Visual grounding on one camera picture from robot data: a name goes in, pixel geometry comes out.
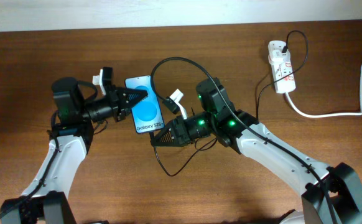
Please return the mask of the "blue Galaxy smartphone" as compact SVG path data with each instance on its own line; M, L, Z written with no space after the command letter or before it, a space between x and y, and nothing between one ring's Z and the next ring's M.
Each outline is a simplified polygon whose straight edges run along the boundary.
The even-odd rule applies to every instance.
M151 76L140 76L125 79L126 88L145 90L147 97L132 108L132 117L138 134L162 129L164 119L159 100L151 87Z

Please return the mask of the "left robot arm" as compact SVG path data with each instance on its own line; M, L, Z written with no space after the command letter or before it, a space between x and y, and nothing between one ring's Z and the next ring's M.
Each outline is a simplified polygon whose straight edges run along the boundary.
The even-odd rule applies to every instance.
M75 223L68 194L78 167L98 133L94 123L122 121L147 91L117 87L113 69L103 67L92 82L64 77L52 83L57 110L48 131L49 149L37 175L18 198L0 208L1 223Z

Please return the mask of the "white charger adapter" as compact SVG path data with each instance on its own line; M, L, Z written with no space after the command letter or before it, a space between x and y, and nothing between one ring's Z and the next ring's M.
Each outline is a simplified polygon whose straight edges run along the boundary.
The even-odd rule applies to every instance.
M271 65L282 64L290 60L290 52L282 53L282 50L269 50L268 61Z

